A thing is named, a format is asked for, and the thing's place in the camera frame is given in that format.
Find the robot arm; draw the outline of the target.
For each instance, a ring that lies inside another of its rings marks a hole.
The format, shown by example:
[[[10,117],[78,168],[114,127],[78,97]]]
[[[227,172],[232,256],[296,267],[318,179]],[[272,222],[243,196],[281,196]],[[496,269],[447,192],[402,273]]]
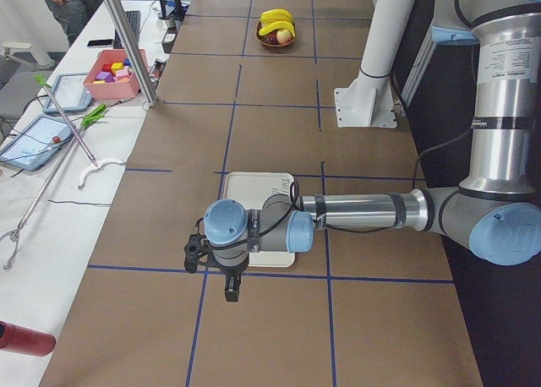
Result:
[[[185,246],[184,266],[224,273],[225,297],[238,300],[249,256],[302,253],[314,232],[371,233],[411,227],[444,235],[498,265],[540,251],[540,209],[526,166],[540,81],[540,0],[435,0],[432,40],[480,46],[468,176],[454,188],[408,193],[269,197],[259,210],[238,201],[211,204]]]

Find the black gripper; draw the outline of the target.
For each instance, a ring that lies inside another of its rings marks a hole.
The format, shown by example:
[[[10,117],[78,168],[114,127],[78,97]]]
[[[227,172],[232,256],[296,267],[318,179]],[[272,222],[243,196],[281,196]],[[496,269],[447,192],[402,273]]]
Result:
[[[225,298],[227,302],[237,301],[239,299],[241,277],[244,272],[244,267],[242,265],[237,265],[234,267],[223,267],[221,272],[226,277],[226,288]]]

